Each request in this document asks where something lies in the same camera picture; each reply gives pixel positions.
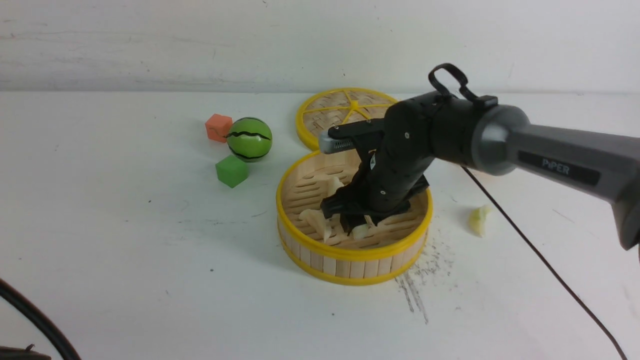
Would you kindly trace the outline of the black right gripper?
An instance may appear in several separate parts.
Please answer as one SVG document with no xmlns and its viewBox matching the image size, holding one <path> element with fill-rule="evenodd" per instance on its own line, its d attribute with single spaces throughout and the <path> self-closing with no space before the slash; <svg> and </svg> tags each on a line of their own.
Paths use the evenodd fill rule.
<svg viewBox="0 0 640 360">
<path fill-rule="evenodd" d="M 326 219 L 338 215 L 347 235 L 358 233 L 368 220 L 377 225 L 404 214 L 410 200 L 428 187 L 424 173 L 430 164 L 430 156 L 377 150 L 359 164 L 349 184 L 321 201 L 322 214 Z"/>
</svg>

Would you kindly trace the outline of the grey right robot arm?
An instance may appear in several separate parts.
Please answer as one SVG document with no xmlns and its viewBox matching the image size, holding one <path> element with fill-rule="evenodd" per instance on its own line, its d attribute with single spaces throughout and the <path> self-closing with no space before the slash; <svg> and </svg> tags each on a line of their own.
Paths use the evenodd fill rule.
<svg viewBox="0 0 640 360">
<path fill-rule="evenodd" d="M 389 107 L 384 117 L 329 128 L 318 138 L 325 155 L 355 150 L 351 182 L 321 201 L 345 232 L 409 209 L 428 187 L 436 160 L 502 176 L 516 168 L 610 203 L 623 249 L 639 244 L 639 139 L 535 125 L 495 96 L 475 100 L 429 92 Z"/>
</svg>

